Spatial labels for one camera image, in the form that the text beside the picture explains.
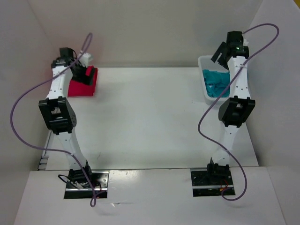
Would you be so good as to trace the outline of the pink t-shirt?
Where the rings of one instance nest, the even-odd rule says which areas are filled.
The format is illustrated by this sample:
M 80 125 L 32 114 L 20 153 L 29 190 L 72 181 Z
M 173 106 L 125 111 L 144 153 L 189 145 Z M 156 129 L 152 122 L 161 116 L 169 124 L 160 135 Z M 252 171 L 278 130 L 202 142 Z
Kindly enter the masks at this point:
M 98 77 L 98 69 L 94 67 L 94 78 L 92 85 L 84 85 L 79 82 L 72 81 L 70 82 L 68 88 L 68 97 L 92 97 L 96 89 Z

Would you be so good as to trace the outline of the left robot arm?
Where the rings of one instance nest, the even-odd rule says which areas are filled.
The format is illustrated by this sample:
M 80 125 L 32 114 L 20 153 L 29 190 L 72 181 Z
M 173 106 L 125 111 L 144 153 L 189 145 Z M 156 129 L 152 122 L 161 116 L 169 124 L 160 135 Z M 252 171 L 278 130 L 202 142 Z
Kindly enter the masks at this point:
M 93 183 L 93 175 L 86 157 L 83 155 L 75 133 L 77 125 L 76 114 L 67 96 L 73 77 L 70 63 L 63 59 L 52 62 L 51 68 L 54 79 L 50 91 L 38 107 L 49 130 L 60 140 L 62 150 L 66 152 L 69 164 L 68 178 L 72 183 L 89 187 Z

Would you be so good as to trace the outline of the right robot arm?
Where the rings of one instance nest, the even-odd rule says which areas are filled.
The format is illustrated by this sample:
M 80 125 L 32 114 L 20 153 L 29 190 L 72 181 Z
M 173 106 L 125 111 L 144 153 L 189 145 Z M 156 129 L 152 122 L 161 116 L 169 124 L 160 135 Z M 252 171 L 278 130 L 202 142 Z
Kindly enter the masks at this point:
M 248 90 L 247 64 L 243 64 L 248 57 L 248 47 L 242 41 L 233 41 L 226 44 L 218 60 L 216 54 L 212 58 L 212 61 L 218 61 L 221 66 L 229 70 L 231 80 L 238 72 L 240 73 L 230 85 L 229 98 L 218 111 L 218 119 L 224 125 L 224 132 L 220 141 L 222 146 L 219 146 L 207 165 L 205 178 L 210 184 L 216 185 L 228 178 L 229 153 L 233 149 L 234 139 L 255 107 L 255 101 L 251 99 Z

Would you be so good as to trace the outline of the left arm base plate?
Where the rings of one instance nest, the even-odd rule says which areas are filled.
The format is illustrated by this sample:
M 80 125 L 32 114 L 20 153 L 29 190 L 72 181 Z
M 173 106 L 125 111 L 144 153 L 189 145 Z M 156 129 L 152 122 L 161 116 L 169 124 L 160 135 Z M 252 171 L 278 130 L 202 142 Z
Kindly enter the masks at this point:
M 109 171 L 92 171 L 91 183 L 96 192 L 97 199 L 106 199 L 108 195 Z M 70 175 L 58 175 L 59 179 L 66 184 L 64 199 L 88 199 L 93 196 L 88 182 L 72 181 Z

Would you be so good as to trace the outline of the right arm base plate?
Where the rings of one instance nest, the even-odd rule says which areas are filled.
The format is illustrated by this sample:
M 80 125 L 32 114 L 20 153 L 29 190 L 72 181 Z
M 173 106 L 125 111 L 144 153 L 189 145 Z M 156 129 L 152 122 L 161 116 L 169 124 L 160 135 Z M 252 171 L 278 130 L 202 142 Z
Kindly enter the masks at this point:
M 208 197 L 208 196 L 221 196 L 225 190 L 224 196 L 235 195 L 233 180 L 231 173 L 224 178 L 217 178 L 212 180 L 206 170 L 191 170 L 191 182 L 193 197 Z

